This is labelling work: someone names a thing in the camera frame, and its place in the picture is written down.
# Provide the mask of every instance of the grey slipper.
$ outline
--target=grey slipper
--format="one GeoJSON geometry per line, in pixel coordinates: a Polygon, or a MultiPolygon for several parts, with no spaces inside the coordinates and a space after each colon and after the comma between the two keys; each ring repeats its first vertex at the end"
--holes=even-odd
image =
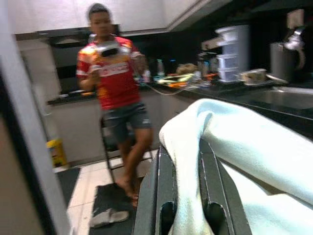
{"type": "Polygon", "coordinates": [[[89,222],[91,228],[98,228],[111,223],[122,222],[129,217],[128,211],[115,211],[110,208],[92,218],[89,222]]]}

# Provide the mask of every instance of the tiled floor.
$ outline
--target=tiled floor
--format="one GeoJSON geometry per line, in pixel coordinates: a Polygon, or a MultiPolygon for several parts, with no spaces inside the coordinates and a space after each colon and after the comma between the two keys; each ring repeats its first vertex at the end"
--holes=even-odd
{"type": "MultiPolygon", "coordinates": [[[[112,165],[120,164],[120,158],[111,160],[112,165]]],[[[150,162],[143,161],[137,168],[138,176],[144,176],[150,169],[150,162]]],[[[115,177],[123,172],[123,168],[114,171],[115,177]]],[[[89,234],[89,221],[92,215],[95,189],[98,185],[112,183],[106,162],[99,162],[81,167],[78,180],[73,191],[71,201],[67,209],[72,226],[76,235],[89,234]]]]}

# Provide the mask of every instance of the short black hair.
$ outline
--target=short black hair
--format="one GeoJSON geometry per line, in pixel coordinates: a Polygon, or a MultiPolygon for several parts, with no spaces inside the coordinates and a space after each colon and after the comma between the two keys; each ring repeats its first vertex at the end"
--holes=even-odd
{"type": "Polygon", "coordinates": [[[89,7],[89,11],[87,15],[88,19],[91,20],[91,15],[93,13],[98,13],[98,12],[105,12],[110,15],[110,11],[108,10],[108,8],[106,8],[104,5],[100,3],[95,3],[89,7]]]}

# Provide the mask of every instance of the black floor mat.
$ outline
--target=black floor mat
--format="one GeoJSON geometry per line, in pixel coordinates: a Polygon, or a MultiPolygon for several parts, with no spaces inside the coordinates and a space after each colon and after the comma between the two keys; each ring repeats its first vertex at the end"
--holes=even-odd
{"type": "Polygon", "coordinates": [[[72,197],[72,193],[74,191],[74,187],[75,187],[78,175],[79,175],[79,171],[80,171],[80,168],[73,168],[70,170],[65,170],[65,171],[61,171],[57,173],[60,184],[61,184],[63,197],[64,197],[67,207],[72,197]]]}
{"type": "Polygon", "coordinates": [[[116,184],[97,187],[97,195],[93,204],[93,216],[113,208],[117,211],[129,211],[129,219],[100,228],[90,228],[89,235],[131,235],[133,232],[135,209],[123,189],[116,184]]]}

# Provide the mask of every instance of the stacked white containers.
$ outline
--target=stacked white containers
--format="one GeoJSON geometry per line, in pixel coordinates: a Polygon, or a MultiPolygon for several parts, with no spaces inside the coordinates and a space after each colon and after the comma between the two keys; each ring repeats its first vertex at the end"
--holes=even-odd
{"type": "Polygon", "coordinates": [[[238,74],[249,70],[249,25],[219,28],[216,32],[223,38],[219,74],[222,82],[239,81],[238,74]]]}

